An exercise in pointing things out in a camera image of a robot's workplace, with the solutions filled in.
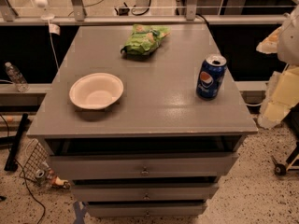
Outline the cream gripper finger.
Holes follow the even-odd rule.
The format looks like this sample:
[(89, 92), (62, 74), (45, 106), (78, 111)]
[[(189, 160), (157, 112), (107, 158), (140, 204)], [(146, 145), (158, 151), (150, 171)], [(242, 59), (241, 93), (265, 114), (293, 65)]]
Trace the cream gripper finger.
[(272, 129), (298, 104), (299, 67), (288, 66), (282, 73), (274, 72), (270, 77), (257, 122), (265, 129)]
[(273, 54), (278, 52), (278, 37), (281, 27), (274, 30), (267, 38), (258, 44), (256, 50), (263, 54)]

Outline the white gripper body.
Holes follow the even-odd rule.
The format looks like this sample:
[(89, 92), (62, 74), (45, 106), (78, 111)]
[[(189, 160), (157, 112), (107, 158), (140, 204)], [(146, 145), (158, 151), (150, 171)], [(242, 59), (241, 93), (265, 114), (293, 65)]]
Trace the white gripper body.
[(278, 58), (290, 65), (299, 65), (299, 6), (281, 25), (278, 35)]

